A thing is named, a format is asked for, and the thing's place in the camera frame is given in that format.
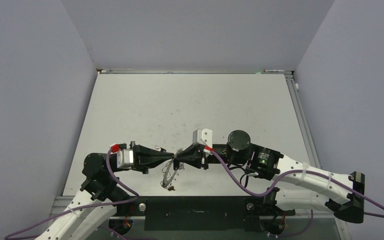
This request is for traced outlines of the large perforated metal keyring disc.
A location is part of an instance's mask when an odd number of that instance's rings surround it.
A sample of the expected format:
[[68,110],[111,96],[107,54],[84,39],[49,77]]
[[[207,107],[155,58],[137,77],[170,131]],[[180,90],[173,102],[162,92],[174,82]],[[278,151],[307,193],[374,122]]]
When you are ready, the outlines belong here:
[[169,191],[175,191],[175,186],[173,185],[173,181],[176,180],[176,176],[178,176],[178,170],[179,168],[175,169],[175,160],[176,160],[176,154],[172,159],[166,163],[166,165],[162,168],[162,180],[160,182],[160,186]]

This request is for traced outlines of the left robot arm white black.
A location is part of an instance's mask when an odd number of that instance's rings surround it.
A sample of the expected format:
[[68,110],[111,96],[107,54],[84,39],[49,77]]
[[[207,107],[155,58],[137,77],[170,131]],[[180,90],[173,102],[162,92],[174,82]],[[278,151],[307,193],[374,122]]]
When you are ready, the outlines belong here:
[[107,153],[90,153],[83,162],[85,181],[63,212],[50,218],[52,224],[38,240],[84,240],[110,216],[123,215],[139,194],[121,182],[116,172],[149,169],[175,159],[164,150],[113,144]]

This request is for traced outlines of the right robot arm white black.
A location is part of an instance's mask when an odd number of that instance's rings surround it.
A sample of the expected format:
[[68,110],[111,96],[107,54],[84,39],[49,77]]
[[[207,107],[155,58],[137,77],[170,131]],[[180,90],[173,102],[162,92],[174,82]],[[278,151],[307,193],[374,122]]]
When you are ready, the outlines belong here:
[[262,207],[269,214],[279,210],[317,210],[345,222],[361,224],[364,221],[365,175],[332,173],[294,160],[279,151],[253,144],[249,134],[234,130],[225,144],[212,142],[213,132],[207,128],[193,133],[192,145],[176,153],[174,167],[181,163],[207,169],[209,164],[242,165],[248,177],[273,183],[285,182],[300,190],[277,190],[269,187]]

